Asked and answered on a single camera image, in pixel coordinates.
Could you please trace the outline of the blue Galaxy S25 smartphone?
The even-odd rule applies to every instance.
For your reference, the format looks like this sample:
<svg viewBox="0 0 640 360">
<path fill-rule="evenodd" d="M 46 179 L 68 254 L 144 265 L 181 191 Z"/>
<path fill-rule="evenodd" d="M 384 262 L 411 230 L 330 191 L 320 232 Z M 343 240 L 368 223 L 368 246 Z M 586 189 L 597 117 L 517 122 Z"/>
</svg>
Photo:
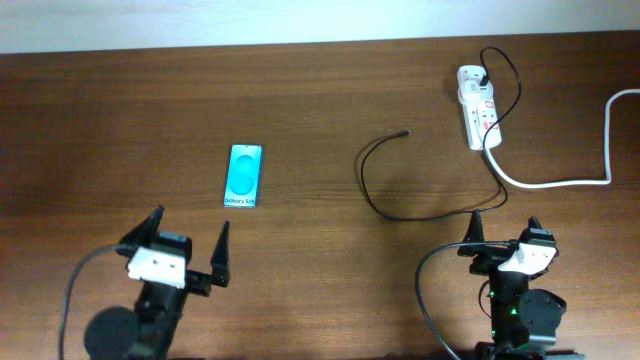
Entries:
<svg viewBox="0 0 640 360">
<path fill-rule="evenodd" d="M 255 208 L 261 176 L 263 147 L 231 146 L 223 204 L 229 208 Z"/>
</svg>

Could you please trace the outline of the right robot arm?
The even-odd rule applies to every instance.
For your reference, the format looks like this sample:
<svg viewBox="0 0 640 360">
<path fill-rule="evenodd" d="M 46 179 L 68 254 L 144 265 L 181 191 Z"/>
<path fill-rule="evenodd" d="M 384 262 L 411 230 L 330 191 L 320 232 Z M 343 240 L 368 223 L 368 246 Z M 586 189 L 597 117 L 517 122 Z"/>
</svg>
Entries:
<svg viewBox="0 0 640 360">
<path fill-rule="evenodd" d="M 477 359 L 586 357 L 573 350 L 551 349 L 567 303 L 552 292 L 530 287 L 558 256 L 554 235 L 537 218 L 528 220 L 519 238 L 492 246 L 484 238 L 481 215 L 475 210 L 457 254 L 473 259 L 472 274 L 488 278 L 492 341 L 476 344 Z"/>
</svg>

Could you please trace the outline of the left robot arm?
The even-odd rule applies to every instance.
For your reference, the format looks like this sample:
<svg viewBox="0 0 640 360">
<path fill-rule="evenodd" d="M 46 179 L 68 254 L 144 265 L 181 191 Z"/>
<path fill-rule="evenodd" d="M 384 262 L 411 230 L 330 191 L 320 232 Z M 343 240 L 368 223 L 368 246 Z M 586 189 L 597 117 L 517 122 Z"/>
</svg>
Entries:
<svg viewBox="0 0 640 360">
<path fill-rule="evenodd" d="M 159 206 L 125 234 L 116 253 L 128 259 L 127 275 L 142 283 L 131 309 L 115 306 L 95 315 L 84 333 L 92 359 L 165 359 L 190 295 L 207 297 L 229 285 L 230 223 L 222 226 L 208 273 L 190 270 L 192 240 L 162 231 Z"/>
</svg>

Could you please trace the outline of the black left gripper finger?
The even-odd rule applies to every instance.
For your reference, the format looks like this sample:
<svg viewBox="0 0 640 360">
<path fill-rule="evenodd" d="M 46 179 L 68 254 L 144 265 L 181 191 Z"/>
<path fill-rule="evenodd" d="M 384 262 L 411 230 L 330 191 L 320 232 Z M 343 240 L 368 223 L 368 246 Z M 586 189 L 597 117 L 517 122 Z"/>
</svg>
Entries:
<svg viewBox="0 0 640 360">
<path fill-rule="evenodd" d="M 148 247 L 158 237 L 163 215 L 164 207 L 158 205 L 139 225 L 121 238 L 117 253 L 132 257 L 139 247 Z"/>
<path fill-rule="evenodd" d="M 226 221 L 221 229 L 210 260 L 212 268 L 211 283 L 218 287 L 227 287 L 230 283 L 229 232 L 230 222 Z"/>
</svg>

